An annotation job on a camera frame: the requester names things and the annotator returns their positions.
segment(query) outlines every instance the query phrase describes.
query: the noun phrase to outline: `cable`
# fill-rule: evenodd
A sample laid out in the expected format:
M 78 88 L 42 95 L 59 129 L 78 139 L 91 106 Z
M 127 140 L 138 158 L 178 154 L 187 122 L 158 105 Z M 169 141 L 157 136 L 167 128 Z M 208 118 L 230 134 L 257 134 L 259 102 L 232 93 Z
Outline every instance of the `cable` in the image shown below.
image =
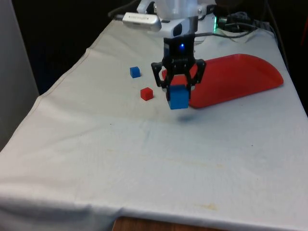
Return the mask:
M 116 14 L 118 13 L 122 13 L 124 10 L 128 9 L 129 7 L 133 6 L 134 4 L 136 4 L 136 2 L 139 2 L 140 0 L 133 0 L 130 3 L 120 6 L 118 8 L 115 8 L 114 10 L 110 11 L 108 13 L 108 17 L 113 19 L 115 17 Z
M 217 36 L 217 37 L 222 37 L 222 38 L 227 38 L 227 39 L 237 39 L 237 38 L 242 38 L 245 37 L 246 35 L 251 34 L 255 30 L 251 30 L 246 32 L 245 34 L 237 35 L 237 36 L 228 36 L 228 35 L 220 35 L 220 34 L 215 34 L 215 33 L 200 33 L 196 34 L 196 37 L 204 37 L 204 36 Z
M 261 29 L 261 30 L 264 30 L 264 31 L 268 31 L 266 29 L 262 29 L 260 27 L 257 27 L 257 26 L 254 26 L 254 25 L 250 25 L 250 24 L 247 24 L 247 23 L 230 23 L 230 24 L 226 24 L 225 26 L 248 26 L 248 27 L 251 27 L 251 28 L 254 28 L 254 29 Z M 276 35 L 276 32 L 275 32 L 274 28 L 271 25 L 269 25 L 269 27 L 271 28 L 272 33 L 275 36 L 276 43 L 278 44 L 277 35 Z
M 263 13 L 261 15 L 261 22 L 263 22 L 265 19 L 267 5 L 268 5 L 268 0 L 264 0 L 264 8 L 263 8 Z
M 285 48 L 284 48 L 284 44 L 283 44 L 283 41 L 282 41 L 282 37 L 281 37 L 281 34 L 280 34 L 280 30 L 278 28 L 278 25 L 277 25 L 277 22 L 276 22 L 276 19 L 275 19 L 275 16 L 273 14 L 273 11 L 271 10 L 270 8 L 270 5 L 269 5 L 269 2 L 267 1 L 267 8 L 268 8 L 268 11 L 269 11 L 269 15 L 270 17 L 272 18 L 272 21 L 274 23 L 274 28 L 276 30 L 276 33 L 277 33 L 277 36 L 278 36 L 278 40 L 280 42 L 280 47 L 281 47 L 281 50 L 282 50 L 282 55 L 283 55 L 283 59 L 284 59 L 284 64 L 288 70 L 288 72 L 290 72 L 289 70 L 289 63 L 288 63 L 288 59 L 287 59 L 287 54 L 285 52 Z

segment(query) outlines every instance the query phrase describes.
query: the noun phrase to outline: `small blue block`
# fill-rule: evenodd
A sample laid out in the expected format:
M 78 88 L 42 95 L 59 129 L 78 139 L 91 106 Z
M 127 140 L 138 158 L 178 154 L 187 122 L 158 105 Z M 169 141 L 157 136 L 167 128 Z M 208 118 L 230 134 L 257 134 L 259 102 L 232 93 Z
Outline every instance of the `small blue block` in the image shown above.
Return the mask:
M 133 78 L 138 78 L 141 76 L 140 74 L 140 69 L 139 67 L 135 66 L 135 67 L 131 67 L 130 68 L 130 76 L 132 76 Z
M 170 86 L 170 101 L 168 104 L 171 110 L 188 108 L 189 93 L 185 85 Z

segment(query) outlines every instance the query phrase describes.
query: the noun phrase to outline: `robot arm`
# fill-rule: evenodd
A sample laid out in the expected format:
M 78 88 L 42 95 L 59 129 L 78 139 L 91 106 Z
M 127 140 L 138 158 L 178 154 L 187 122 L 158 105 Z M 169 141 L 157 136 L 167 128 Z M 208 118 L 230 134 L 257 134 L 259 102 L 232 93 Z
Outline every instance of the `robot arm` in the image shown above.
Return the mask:
M 152 69 L 156 84 L 166 92 L 168 101 L 175 75 L 186 76 L 189 98 L 194 86 L 202 81 L 206 63 L 194 58 L 198 17 L 212 13 L 215 3 L 225 6 L 239 1 L 242 0 L 141 0 L 138 13 L 124 15 L 122 21 L 126 26 L 164 38 L 164 57 L 161 62 L 152 63 Z M 154 4 L 156 14 L 147 14 L 150 4 Z M 197 66 L 197 72 L 192 77 L 190 69 L 194 65 Z M 164 80 L 159 76 L 163 67 L 167 71 Z

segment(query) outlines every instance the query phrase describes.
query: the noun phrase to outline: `small red block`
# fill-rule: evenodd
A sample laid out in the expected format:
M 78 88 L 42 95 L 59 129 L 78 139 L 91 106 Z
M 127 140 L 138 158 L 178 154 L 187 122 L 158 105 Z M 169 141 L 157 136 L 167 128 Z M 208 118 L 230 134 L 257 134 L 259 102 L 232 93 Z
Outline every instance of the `small red block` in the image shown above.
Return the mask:
M 151 100 L 153 96 L 153 90 L 151 88 L 145 88 L 140 91 L 141 98 L 145 101 Z

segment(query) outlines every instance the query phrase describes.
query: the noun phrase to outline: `white tablecloth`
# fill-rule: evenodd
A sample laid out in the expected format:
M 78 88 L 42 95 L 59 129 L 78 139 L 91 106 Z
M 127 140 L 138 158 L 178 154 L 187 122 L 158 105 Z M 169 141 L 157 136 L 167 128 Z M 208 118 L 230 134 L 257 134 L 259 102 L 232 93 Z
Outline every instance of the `white tablecloth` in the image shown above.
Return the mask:
M 247 43 L 208 37 L 195 56 L 234 53 L 270 62 L 284 85 L 171 111 L 150 66 L 162 40 L 112 22 L 1 152 L 0 228 L 98 231 L 131 216 L 308 230 L 308 120 L 275 39 L 261 30 Z M 140 98 L 144 87 L 153 100 Z

